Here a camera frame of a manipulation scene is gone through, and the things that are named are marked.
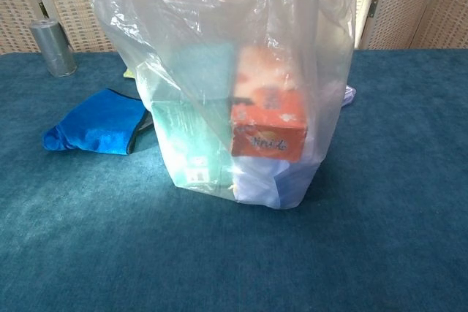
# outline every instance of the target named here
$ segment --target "white plastic bag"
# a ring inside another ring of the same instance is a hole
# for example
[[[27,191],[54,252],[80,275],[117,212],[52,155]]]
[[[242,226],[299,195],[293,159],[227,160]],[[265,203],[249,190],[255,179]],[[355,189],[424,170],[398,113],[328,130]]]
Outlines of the white plastic bag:
[[[293,208],[325,158],[355,0],[92,0],[174,184]]]

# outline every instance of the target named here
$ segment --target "blue fabric pouch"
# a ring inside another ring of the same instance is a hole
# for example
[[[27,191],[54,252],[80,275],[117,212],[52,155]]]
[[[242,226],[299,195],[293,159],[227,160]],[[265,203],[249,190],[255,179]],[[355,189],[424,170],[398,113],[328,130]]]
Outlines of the blue fabric pouch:
[[[141,100],[105,89],[78,105],[46,132],[42,145],[49,151],[81,149],[129,155],[147,117]]]

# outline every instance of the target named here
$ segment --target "box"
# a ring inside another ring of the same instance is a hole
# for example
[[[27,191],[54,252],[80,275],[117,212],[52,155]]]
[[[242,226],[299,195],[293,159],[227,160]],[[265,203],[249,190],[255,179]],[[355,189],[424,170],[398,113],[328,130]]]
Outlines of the box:
[[[307,134],[299,79],[287,56],[267,47],[239,54],[233,89],[233,156],[297,162]]]
[[[233,197],[230,93],[236,58],[230,43],[193,45],[173,53],[164,69],[155,61],[138,70],[140,82],[157,81],[150,109],[167,171],[178,187]]]

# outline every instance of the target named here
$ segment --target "metal cylinder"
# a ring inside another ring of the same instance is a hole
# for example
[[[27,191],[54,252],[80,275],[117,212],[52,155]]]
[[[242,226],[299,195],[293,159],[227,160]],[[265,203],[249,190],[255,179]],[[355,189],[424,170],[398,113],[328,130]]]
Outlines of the metal cylinder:
[[[52,18],[29,25],[49,72],[55,77],[70,76],[77,66],[72,48],[61,24]]]

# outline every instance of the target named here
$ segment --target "yellow object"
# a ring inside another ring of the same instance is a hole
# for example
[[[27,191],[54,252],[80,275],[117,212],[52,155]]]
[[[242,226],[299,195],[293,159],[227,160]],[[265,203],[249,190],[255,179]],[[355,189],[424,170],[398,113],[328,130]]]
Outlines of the yellow object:
[[[125,71],[124,77],[125,77],[125,78],[133,78],[133,79],[136,78],[135,75],[133,74],[133,72],[130,71],[129,69],[127,69],[127,70]]]

